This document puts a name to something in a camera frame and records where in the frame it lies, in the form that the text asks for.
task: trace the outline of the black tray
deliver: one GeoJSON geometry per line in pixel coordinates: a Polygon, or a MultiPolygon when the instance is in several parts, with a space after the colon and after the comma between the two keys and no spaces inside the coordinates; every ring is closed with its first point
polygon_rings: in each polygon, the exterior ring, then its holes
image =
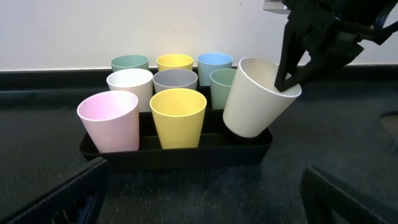
{"type": "Polygon", "coordinates": [[[138,151],[99,153],[88,134],[80,151],[90,161],[103,157],[112,171],[215,167],[258,164],[269,149],[272,135],[268,129],[255,138],[242,138],[224,124],[223,110],[208,110],[199,146],[189,149],[162,149],[152,113],[139,114],[140,148],[138,151]]]}

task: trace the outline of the robotic arm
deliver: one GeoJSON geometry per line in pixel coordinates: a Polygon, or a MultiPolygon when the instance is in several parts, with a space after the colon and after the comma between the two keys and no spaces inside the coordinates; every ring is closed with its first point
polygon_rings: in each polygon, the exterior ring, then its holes
{"type": "Polygon", "coordinates": [[[398,22],[383,28],[397,1],[266,0],[266,11],[290,10],[275,87],[283,92],[344,67],[363,51],[362,40],[383,44],[398,30],[398,22]],[[311,61],[296,71],[305,51],[311,61]]]}

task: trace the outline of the sage green cup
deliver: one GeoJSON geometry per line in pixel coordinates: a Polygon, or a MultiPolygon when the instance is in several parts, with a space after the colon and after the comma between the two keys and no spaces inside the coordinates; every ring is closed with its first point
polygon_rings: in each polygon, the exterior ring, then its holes
{"type": "Polygon", "coordinates": [[[111,61],[113,72],[129,68],[141,68],[149,70],[148,58],[142,55],[125,55],[111,61]]]}
{"type": "Polygon", "coordinates": [[[211,108],[223,110],[234,81],[236,69],[222,68],[210,74],[211,108]]]}

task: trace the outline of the teal cup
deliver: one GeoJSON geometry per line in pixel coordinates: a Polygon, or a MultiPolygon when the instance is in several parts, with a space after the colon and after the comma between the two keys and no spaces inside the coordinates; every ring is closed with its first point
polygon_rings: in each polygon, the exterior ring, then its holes
{"type": "Polygon", "coordinates": [[[141,68],[149,70],[148,58],[142,55],[125,55],[111,61],[113,72],[129,68],[141,68]]]}
{"type": "Polygon", "coordinates": [[[223,68],[210,74],[211,108],[223,110],[234,81],[236,69],[223,68]]]}
{"type": "Polygon", "coordinates": [[[231,68],[234,59],[226,54],[207,53],[198,56],[198,76],[200,86],[210,86],[210,74],[222,68],[231,68]]]}

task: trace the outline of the cup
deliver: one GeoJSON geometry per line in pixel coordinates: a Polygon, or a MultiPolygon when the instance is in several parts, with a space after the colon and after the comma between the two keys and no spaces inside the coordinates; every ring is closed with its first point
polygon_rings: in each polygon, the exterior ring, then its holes
{"type": "Polygon", "coordinates": [[[139,147],[138,98],[127,91],[95,94],[77,108],[99,152],[135,151],[139,147]]]}
{"type": "Polygon", "coordinates": [[[258,136],[301,95],[300,85],[279,92],[274,86],[277,71],[278,66],[267,60],[239,62],[223,113],[232,132],[245,138],[258,136]]]}
{"type": "Polygon", "coordinates": [[[156,93],[170,88],[188,88],[196,90],[197,85],[198,75],[186,69],[169,69],[154,75],[156,93]]]}
{"type": "Polygon", "coordinates": [[[211,108],[223,110],[234,81],[236,69],[222,68],[210,74],[211,108]]]}
{"type": "Polygon", "coordinates": [[[110,90],[124,90],[138,97],[140,112],[150,112],[149,101],[154,89],[152,84],[152,72],[141,68],[129,68],[110,74],[106,83],[110,90]]]}
{"type": "Polygon", "coordinates": [[[226,54],[208,53],[198,56],[199,85],[210,86],[210,74],[222,68],[231,68],[234,59],[226,54]]]}
{"type": "Polygon", "coordinates": [[[182,68],[192,71],[193,58],[183,54],[168,54],[159,57],[156,62],[160,72],[173,68],[182,68]]]}
{"type": "Polygon", "coordinates": [[[149,70],[148,58],[142,55],[125,55],[111,61],[113,72],[129,68],[142,68],[149,70]]]}
{"type": "Polygon", "coordinates": [[[172,88],[150,100],[163,149],[198,147],[206,98],[195,90],[172,88]]]}

